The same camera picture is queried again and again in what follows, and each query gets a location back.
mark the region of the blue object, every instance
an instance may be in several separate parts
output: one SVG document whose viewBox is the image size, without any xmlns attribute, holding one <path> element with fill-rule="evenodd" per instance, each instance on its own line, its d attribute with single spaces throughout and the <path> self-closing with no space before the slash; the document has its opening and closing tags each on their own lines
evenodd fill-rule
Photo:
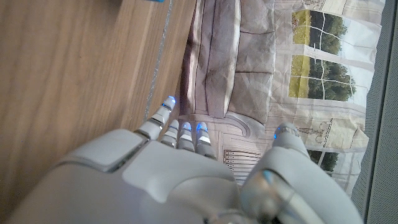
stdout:
<svg viewBox="0 0 398 224">
<path fill-rule="evenodd" d="M 174 96 L 169 96 L 169 98 L 171 98 L 171 99 L 172 99 L 172 102 L 175 103 L 175 98 L 174 98 Z"/>
<path fill-rule="evenodd" d="M 197 126 L 197 131 L 201 130 L 201 124 L 199 123 Z"/>
</svg>

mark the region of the printed image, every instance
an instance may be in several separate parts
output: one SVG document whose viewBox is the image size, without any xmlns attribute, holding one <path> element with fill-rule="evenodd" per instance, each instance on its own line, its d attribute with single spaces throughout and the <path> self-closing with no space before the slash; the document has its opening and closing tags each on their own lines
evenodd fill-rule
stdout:
<svg viewBox="0 0 398 224">
<path fill-rule="evenodd" d="M 366 106 L 372 75 L 362 68 L 293 55 L 289 96 Z"/>
<path fill-rule="evenodd" d="M 324 12 L 301 10 L 292 13 L 292 28 L 293 44 L 374 63 L 377 27 Z"/>
<path fill-rule="evenodd" d="M 346 23 L 340 16 L 302 10 L 292 13 L 293 43 L 305 44 L 331 54 L 339 55 L 342 38 L 347 32 Z"/>
</svg>

